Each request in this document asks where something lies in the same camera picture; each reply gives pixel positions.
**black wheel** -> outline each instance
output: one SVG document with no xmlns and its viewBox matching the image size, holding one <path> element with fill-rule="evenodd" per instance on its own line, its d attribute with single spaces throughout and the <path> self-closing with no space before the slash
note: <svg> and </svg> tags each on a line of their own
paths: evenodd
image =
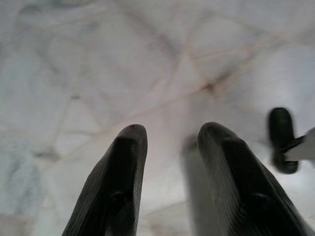
<svg viewBox="0 0 315 236">
<path fill-rule="evenodd" d="M 274 108 L 268 118 L 269 139 L 273 145 L 273 163 L 285 174 L 295 173 L 298 161 L 285 161 L 283 149 L 294 140 L 292 118 L 285 108 Z"/>
</svg>

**white marble surface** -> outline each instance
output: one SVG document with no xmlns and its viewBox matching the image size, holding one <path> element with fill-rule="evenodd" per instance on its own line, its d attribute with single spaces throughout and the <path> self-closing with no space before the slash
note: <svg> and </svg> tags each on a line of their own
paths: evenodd
<svg viewBox="0 0 315 236">
<path fill-rule="evenodd" d="M 11 223 L 0 235 L 61 235 L 131 123 L 149 140 L 138 235 L 190 235 L 181 151 L 208 121 L 243 138 L 315 227 L 314 170 L 276 172 L 266 136 L 274 106 L 290 108 L 298 135 L 315 126 L 312 0 L 0 6 L 0 225 Z"/>
</svg>

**marble floor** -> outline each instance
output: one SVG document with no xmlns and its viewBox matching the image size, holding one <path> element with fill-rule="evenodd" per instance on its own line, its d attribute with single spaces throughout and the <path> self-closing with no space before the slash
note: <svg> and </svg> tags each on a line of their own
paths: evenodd
<svg viewBox="0 0 315 236">
<path fill-rule="evenodd" d="M 0 0 L 0 235 L 61 235 L 113 138 L 148 133 L 138 235 L 191 236 L 184 140 L 244 139 L 315 229 L 315 171 L 270 163 L 266 116 L 315 126 L 313 0 Z"/>
</svg>

